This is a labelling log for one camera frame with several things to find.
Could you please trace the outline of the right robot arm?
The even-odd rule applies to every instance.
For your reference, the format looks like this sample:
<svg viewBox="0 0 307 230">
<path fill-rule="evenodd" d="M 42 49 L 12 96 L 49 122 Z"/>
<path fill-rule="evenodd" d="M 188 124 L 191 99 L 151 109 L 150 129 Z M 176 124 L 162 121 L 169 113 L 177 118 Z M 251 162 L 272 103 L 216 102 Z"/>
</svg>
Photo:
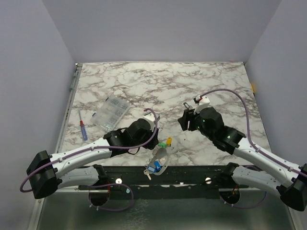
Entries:
<svg viewBox="0 0 307 230">
<path fill-rule="evenodd" d="M 261 148 L 252 146 L 246 135 L 224 124 L 222 116 L 214 108 L 208 107 L 195 113 L 184 110 L 178 119 L 182 130 L 199 131 L 217 149 L 243 158 L 261 171 L 250 172 L 243 166 L 236 166 L 220 176 L 221 184 L 247 185 L 278 196 L 288 207 L 304 211 L 307 207 L 307 166 L 289 162 Z"/>
</svg>

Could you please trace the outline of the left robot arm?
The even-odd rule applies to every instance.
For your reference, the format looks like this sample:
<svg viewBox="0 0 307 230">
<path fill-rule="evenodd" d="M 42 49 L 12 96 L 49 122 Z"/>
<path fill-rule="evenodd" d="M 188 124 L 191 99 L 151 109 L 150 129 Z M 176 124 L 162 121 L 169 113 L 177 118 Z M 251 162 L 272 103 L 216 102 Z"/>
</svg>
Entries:
<svg viewBox="0 0 307 230">
<path fill-rule="evenodd" d="M 35 199 L 50 196 L 64 183 L 63 176 L 88 163 L 129 153 L 145 148 L 153 150 L 158 144 L 158 120 L 139 118 L 128 128 L 108 132 L 102 138 L 63 153 L 37 153 L 28 166 L 26 181 Z"/>
</svg>

